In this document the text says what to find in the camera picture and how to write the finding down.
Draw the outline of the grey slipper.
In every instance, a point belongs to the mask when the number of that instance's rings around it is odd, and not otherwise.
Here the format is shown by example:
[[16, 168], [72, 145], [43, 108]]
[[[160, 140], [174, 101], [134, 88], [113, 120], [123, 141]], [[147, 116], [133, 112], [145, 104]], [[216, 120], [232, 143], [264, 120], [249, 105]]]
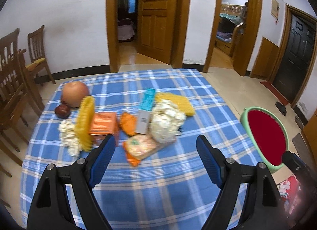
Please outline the grey slipper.
[[302, 123], [301, 119], [298, 116], [294, 117], [294, 121], [296, 122], [297, 126], [302, 130], [304, 128], [304, 124]]

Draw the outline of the floral red cushion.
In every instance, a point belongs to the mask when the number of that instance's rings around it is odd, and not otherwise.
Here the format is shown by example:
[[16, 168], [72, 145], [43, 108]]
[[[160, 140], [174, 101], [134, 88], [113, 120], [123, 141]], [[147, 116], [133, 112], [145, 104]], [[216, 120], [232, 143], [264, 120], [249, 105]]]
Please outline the floral red cushion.
[[301, 203], [299, 197], [301, 188], [294, 175], [277, 185], [278, 191], [284, 203], [284, 209], [289, 215], [294, 214], [296, 207]]

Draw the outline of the red doormat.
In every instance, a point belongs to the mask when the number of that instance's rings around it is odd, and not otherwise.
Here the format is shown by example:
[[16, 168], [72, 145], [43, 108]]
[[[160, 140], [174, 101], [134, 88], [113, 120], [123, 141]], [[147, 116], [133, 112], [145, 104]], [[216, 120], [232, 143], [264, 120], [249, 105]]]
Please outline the red doormat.
[[268, 81], [260, 82], [264, 87], [266, 87], [273, 95], [279, 100], [279, 102], [283, 105], [288, 104], [288, 100]]

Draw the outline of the wooden chair far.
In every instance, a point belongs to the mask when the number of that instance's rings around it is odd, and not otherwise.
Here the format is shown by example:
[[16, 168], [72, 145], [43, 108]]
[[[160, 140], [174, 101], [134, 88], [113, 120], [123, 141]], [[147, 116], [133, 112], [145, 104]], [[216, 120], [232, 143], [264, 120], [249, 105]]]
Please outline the wooden chair far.
[[45, 26], [42, 25], [39, 29], [27, 35], [31, 63], [27, 65], [26, 68], [32, 78], [38, 78], [38, 73], [45, 69], [49, 80], [55, 85], [56, 82], [51, 74], [45, 55], [44, 28]]

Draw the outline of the orange snack wrapper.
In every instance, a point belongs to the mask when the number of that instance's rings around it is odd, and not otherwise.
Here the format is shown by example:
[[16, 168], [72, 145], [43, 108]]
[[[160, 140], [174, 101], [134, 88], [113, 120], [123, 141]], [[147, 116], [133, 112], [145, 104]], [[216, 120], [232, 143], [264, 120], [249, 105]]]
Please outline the orange snack wrapper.
[[158, 143], [149, 135], [134, 135], [123, 142], [126, 159], [131, 166], [137, 167], [142, 160], [165, 148], [171, 143]]

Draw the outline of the wooden bunk bed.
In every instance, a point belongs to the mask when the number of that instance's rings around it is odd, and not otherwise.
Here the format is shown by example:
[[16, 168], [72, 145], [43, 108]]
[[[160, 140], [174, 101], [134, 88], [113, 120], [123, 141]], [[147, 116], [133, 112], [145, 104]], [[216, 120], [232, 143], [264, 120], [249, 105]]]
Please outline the wooden bunk bed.
[[234, 49], [244, 31], [249, 1], [243, 6], [223, 5], [219, 14], [215, 46], [221, 51], [233, 56]]

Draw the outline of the wooden chair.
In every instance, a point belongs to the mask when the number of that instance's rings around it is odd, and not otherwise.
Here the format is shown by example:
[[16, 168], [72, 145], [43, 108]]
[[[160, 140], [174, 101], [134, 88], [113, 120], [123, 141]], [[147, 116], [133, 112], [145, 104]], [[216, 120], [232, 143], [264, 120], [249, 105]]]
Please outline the wooden chair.
[[27, 65], [26, 68], [32, 78], [38, 78], [38, 73], [45, 69], [49, 80], [55, 85], [56, 82], [51, 74], [45, 55], [44, 28], [45, 26], [42, 25], [39, 29], [27, 35], [31, 63]]
[[28, 140], [18, 130], [18, 120], [23, 117], [27, 104], [40, 116], [41, 111], [36, 105], [23, 75], [18, 58], [18, 35], [20, 29], [1, 38], [1, 136], [17, 152], [19, 147], [5, 134], [12, 129], [26, 144]]

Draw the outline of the red bin green rim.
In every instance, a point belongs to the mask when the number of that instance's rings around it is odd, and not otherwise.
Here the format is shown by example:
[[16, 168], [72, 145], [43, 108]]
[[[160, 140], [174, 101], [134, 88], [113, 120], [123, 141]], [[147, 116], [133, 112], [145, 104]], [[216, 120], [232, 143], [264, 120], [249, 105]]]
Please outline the red bin green rim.
[[270, 172], [280, 170], [284, 166], [282, 155], [289, 150], [288, 134], [281, 120], [264, 108], [249, 107], [241, 114], [240, 122]]

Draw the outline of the wall electrical panel box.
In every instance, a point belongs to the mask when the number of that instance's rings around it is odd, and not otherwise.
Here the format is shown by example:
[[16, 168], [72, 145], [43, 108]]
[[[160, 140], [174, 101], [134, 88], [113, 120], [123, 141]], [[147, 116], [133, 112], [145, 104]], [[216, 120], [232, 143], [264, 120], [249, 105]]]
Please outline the wall electrical panel box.
[[279, 2], [277, 0], [271, 0], [271, 15], [276, 21], [278, 21], [279, 10]]

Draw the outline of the blue plaid tablecloth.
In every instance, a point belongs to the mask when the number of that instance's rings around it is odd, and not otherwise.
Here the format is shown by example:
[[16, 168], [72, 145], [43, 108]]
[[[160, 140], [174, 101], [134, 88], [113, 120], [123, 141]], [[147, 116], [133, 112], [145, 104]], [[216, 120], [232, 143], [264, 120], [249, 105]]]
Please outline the blue plaid tablecloth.
[[223, 98], [194, 69], [146, 70], [83, 79], [98, 112], [137, 114], [148, 88], [187, 97], [195, 114], [177, 140], [133, 167], [115, 149], [94, 195], [113, 229], [200, 229], [217, 199], [196, 150], [204, 135], [237, 162], [255, 165], [260, 155]]

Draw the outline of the wooden chair near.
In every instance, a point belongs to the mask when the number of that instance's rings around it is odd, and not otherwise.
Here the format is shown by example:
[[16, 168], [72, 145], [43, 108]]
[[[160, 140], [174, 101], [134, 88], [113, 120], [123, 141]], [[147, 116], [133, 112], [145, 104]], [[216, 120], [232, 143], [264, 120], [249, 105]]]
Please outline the wooden chair near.
[[19, 147], [5, 134], [12, 129], [26, 144], [28, 140], [18, 130], [18, 120], [23, 117], [27, 104], [40, 116], [41, 111], [36, 105], [23, 75], [18, 58], [18, 35], [20, 29], [1, 38], [1, 136], [17, 152]]

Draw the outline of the teal white toothpaste box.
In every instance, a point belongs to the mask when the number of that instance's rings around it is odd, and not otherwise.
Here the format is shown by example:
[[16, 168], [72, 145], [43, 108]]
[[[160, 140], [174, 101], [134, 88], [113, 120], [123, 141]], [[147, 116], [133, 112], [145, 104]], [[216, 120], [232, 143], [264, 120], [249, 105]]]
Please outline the teal white toothpaste box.
[[147, 88], [143, 96], [143, 100], [139, 106], [139, 113], [137, 117], [137, 124], [135, 133], [145, 135], [148, 131], [148, 123], [150, 120], [150, 113], [154, 106], [156, 90]]

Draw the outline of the pink bed in room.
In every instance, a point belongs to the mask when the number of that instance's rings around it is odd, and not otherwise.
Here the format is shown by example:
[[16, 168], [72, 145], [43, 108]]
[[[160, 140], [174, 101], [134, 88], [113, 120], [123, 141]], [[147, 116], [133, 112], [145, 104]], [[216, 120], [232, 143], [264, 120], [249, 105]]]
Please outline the pink bed in room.
[[134, 24], [129, 18], [118, 21], [118, 41], [130, 41], [134, 38]]

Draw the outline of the orange peel piece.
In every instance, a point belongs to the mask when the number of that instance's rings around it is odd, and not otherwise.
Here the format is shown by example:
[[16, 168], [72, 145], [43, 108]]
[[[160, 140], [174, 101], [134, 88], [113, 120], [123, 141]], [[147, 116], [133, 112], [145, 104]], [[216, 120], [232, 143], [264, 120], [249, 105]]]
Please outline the orange peel piece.
[[135, 135], [135, 127], [137, 123], [137, 117], [129, 114], [127, 112], [123, 112], [119, 119], [120, 128], [126, 133], [128, 136]]

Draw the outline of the open wooden door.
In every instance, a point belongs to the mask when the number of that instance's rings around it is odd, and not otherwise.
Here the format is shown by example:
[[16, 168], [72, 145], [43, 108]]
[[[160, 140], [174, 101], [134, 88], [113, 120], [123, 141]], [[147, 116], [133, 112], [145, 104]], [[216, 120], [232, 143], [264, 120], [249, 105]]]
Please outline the open wooden door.
[[138, 0], [137, 51], [171, 63], [177, 0]]

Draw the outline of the white tissue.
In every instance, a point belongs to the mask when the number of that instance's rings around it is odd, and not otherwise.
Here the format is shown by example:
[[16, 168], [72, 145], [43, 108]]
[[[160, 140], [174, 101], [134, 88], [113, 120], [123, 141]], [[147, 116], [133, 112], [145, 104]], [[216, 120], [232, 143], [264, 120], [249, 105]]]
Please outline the white tissue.
[[72, 157], [78, 157], [82, 148], [75, 132], [75, 124], [70, 120], [63, 120], [59, 124], [58, 130], [61, 143], [66, 146], [68, 154]]
[[181, 128], [186, 121], [186, 114], [170, 100], [161, 100], [152, 109], [148, 126], [152, 138], [160, 144], [170, 144], [181, 135]]

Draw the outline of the wooden wall panel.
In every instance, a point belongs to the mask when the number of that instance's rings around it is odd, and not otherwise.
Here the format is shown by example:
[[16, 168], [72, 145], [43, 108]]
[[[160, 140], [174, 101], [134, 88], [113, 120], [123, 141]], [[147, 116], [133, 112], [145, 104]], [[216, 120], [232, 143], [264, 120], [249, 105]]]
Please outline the wooden wall panel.
[[252, 78], [268, 80], [277, 62], [279, 47], [267, 38], [262, 38], [262, 43], [251, 70]]

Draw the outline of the red apple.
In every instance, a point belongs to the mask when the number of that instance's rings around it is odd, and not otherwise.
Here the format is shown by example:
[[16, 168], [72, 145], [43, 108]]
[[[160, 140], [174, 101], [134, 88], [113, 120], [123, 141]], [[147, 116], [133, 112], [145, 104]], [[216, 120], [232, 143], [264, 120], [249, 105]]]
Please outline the red apple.
[[89, 95], [89, 89], [83, 82], [68, 82], [63, 87], [61, 94], [61, 103], [67, 104], [72, 108], [78, 108], [83, 98]]

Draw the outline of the orange cardboard box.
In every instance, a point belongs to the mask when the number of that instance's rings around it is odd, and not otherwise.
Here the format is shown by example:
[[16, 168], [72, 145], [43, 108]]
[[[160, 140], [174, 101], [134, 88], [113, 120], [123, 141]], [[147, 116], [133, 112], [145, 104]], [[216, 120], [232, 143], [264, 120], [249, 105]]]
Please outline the orange cardboard box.
[[95, 113], [91, 122], [89, 135], [95, 146], [99, 146], [107, 135], [113, 135], [116, 146], [119, 146], [119, 126], [116, 112]]

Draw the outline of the black entrance door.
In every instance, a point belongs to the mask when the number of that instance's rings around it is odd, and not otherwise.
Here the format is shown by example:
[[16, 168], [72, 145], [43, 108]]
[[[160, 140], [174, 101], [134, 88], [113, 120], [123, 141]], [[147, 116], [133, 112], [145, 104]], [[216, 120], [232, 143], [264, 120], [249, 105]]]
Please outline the black entrance door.
[[315, 42], [315, 25], [292, 16], [291, 30], [285, 53], [273, 85], [293, 102], [307, 75]]

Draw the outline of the yellow foam net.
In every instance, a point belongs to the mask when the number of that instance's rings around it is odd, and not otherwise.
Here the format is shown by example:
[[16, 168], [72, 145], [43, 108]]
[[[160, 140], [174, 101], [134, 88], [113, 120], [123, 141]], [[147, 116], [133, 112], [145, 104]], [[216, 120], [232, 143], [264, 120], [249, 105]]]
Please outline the yellow foam net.
[[95, 99], [93, 96], [83, 98], [75, 124], [75, 133], [78, 137], [79, 144], [85, 152], [92, 149], [92, 137], [89, 135], [92, 119], [95, 114]]
[[173, 102], [173, 104], [177, 105], [178, 109], [181, 112], [185, 113], [187, 116], [193, 116], [195, 114], [195, 110], [187, 97], [176, 95], [173, 93], [156, 93], [155, 101], [161, 102], [162, 100]]

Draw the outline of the wooden cabinet right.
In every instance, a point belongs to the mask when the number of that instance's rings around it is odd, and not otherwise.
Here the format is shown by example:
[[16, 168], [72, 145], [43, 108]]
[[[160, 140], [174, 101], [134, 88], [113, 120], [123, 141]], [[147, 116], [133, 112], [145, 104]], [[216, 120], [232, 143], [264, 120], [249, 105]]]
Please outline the wooden cabinet right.
[[316, 111], [302, 130], [303, 138], [310, 148], [314, 161], [317, 158], [317, 115]]

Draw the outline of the black slipper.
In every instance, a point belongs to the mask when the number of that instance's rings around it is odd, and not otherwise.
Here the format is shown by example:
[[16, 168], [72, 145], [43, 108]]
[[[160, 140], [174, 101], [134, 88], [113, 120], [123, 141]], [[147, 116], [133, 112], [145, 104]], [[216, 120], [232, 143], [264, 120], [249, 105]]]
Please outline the black slipper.
[[283, 105], [283, 104], [280, 103], [280, 102], [276, 102], [276, 103], [275, 103], [275, 106], [277, 107], [277, 109], [279, 110], [279, 112], [280, 112], [283, 116], [286, 116], [287, 111], [286, 111], [286, 106], [285, 106], [285, 105]]

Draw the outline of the dark red date fruit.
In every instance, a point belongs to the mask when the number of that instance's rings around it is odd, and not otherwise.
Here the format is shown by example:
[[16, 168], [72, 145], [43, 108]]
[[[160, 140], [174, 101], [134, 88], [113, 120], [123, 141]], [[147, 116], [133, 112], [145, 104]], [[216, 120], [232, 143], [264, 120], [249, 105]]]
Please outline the dark red date fruit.
[[64, 103], [55, 108], [55, 115], [60, 119], [67, 119], [70, 116], [70, 113], [70, 107]]

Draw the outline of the grey floor mat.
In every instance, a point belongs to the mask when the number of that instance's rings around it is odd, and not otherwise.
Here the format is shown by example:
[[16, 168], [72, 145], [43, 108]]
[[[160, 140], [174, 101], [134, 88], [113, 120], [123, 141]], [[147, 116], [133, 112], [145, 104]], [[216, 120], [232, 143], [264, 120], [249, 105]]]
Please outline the grey floor mat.
[[297, 133], [293, 139], [292, 143], [295, 146], [295, 149], [298, 153], [298, 156], [305, 162], [305, 163], [314, 163], [314, 159], [310, 153], [310, 150], [304, 141], [301, 133]]

